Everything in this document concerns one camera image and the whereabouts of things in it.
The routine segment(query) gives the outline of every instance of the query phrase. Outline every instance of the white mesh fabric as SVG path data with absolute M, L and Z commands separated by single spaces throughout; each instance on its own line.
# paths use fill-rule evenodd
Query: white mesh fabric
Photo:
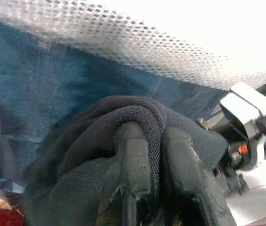
M 238 2 L 0 0 L 0 22 L 48 43 L 218 89 L 266 83 L 265 12 Z

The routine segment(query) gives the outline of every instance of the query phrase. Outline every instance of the white perforated material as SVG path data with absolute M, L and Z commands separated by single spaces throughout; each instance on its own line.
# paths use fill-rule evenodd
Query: white perforated material
M 194 18 L 189 21 L 180 20 L 179 14 L 176 15 L 178 19 L 173 21 L 173 13 L 167 7 L 168 2 L 164 2 L 164 6 L 160 4 L 160 7 L 152 0 L 149 1 L 150 4 L 143 4 L 140 0 L 127 4 L 124 2 L 0 0 L 0 22 L 47 42 L 57 41 L 180 81 L 219 89 L 228 89 L 238 81 L 255 88 L 266 83 L 266 65 L 262 66 L 261 61 L 249 63 L 249 59 L 236 56 L 231 58 L 226 52 L 220 54 L 219 50 L 214 51 L 214 48 L 201 45 L 201 40 L 206 40 L 205 33 L 210 38 L 213 37 L 211 33 L 205 31 L 204 35 L 195 34 L 193 38 L 190 34 L 199 29 L 198 22 Z M 187 12 L 182 8 L 182 15 Z M 208 17 L 201 16 L 202 14 L 204 13 L 196 16 L 205 22 Z

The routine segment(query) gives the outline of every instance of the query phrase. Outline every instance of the black mesh fabric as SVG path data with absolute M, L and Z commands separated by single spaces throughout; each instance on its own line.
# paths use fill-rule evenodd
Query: black mesh fabric
M 227 147 L 220 135 L 201 129 L 150 98 L 104 98 L 50 135 L 26 171 L 24 206 L 32 225 L 95 224 L 105 173 L 115 155 L 113 137 L 128 121 L 139 123 L 147 135 L 156 197 L 161 186 L 161 136 L 165 128 L 188 133 L 193 149 L 209 170 Z

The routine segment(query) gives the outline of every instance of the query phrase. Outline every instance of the blue fabric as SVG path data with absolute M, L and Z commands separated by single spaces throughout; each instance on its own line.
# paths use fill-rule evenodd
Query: blue fabric
M 0 24 L 0 189 L 7 189 L 6 180 L 22 182 L 23 169 L 53 127 L 103 97 L 148 96 L 195 119 L 208 117 L 224 94 Z

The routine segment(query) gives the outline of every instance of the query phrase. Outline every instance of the red object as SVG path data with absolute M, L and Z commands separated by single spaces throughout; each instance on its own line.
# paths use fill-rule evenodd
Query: red object
M 23 226 L 24 216 L 17 210 L 0 209 L 0 226 Z

